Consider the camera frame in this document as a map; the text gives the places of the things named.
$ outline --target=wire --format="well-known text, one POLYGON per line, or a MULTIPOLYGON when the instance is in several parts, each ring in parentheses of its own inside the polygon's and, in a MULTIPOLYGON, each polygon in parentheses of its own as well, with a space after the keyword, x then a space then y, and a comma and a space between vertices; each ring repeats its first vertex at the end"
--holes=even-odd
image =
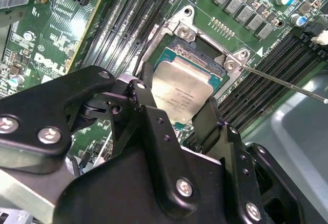
POLYGON ((79 169, 79 166, 78 166, 78 163, 77 163, 77 160, 75 158, 75 156, 67 153, 67 158, 71 161, 72 163, 72 166, 73 166, 73 173, 76 177, 79 177, 81 176, 81 173, 80 173, 80 169, 79 169))

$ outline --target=screw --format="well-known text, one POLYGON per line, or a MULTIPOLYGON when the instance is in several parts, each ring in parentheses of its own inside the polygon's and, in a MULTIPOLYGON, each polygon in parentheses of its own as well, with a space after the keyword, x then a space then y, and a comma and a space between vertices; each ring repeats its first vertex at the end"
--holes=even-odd
POLYGON ((0 133, 12 133, 19 127, 18 121, 12 117, 0 118, 0 133))
POLYGON ((257 148, 262 154, 265 154, 265 150, 261 146, 258 146, 257 148))
POLYGON ((142 88, 142 89, 145 89, 146 88, 146 85, 144 83, 141 83, 141 82, 138 82, 137 83, 137 86, 142 88))
POLYGON ((178 189, 178 192, 184 197, 190 197, 193 194, 193 188, 191 184, 184 179, 177 180, 176 188, 178 189))
POLYGON ((231 132, 238 134, 238 131, 234 127, 230 127, 231 132))
POLYGON ((187 28, 179 28, 178 30, 178 36, 180 38, 188 38, 189 37, 189 31, 187 28))
POLYGON ((102 77, 102 78, 105 78, 105 79, 109 79, 110 76, 107 72, 103 71, 103 72, 99 72, 99 75, 102 77))
POLYGON ((37 134, 38 139, 44 144, 55 144, 62 135, 56 128, 43 128, 37 134))
POLYGON ((246 203, 246 210, 251 219, 255 221, 261 220, 261 214, 258 208, 251 202, 246 203))

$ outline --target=screw hole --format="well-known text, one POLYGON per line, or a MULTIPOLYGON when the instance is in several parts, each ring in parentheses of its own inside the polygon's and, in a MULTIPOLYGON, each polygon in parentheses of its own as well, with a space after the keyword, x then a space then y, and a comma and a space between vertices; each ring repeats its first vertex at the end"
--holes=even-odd
POLYGON ((242 172, 246 175, 249 176, 250 172, 247 169, 243 169, 242 172))
POLYGON ((119 112, 121 112, 122 108, 120 105, 113 105, 111 110, 114 115, 117 115, 119 112))
POLYGON ((170 138, 168 135, 165 135, 164 140, 165 140, 166 142, 170 142, 170 141, 171 141, 171 138, 170 138))
POLYGON ((192 14, 191 9, 185 9, 184 14, 185 14, 185 16, 191 16, 191 14, 192 14))

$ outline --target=green circuit board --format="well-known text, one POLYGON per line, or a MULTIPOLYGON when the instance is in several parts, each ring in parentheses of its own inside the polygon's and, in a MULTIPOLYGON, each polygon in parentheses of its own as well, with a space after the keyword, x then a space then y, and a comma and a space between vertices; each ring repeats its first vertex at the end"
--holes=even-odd
MULTIPOLYGON (((32 1, 24 19, 12 24, 8 34, 0 63, 0 97, 91 64, 105 67, 115 76, 131 74, 136 56, 154 24, 162 26, 187 5, 195 10, 195 27, 231 53, 248 49, 251 53, 248 64, 252 67, 263 61, 295 27, 290 22, 291 15, 304 16, 307 22, 316 18, 328 21, 326 0, 293 0, 290 5, 278 5, 275 0, 252 3, 226 0, 222 4, 218 0, 163 0, 163 3, 160 0, 90 0, 85 5, 74 0, 47 0, 44 4, 39 3, 40 0, 32 1), (238 15, 245 7, 252 15, 240 20, 238 15), (269 33, 254 28, 255 17, 268 26, 269 33), (97 48, 96 40, 110 33, 115 37, 111 38, 108 48, 97 48), (8 85, 8 79, 15 74, 25 79, 18 88, 8 85)), ((166 35, 148 61, 155 66, 173 39, 174 36, 166 35)), ((310 75, 319 70, 315 68, 310 75)), ((95 141, 103 144, 110 131, 108 121, 99 121, 77 132, 72 154, 81 156, 95 141)))

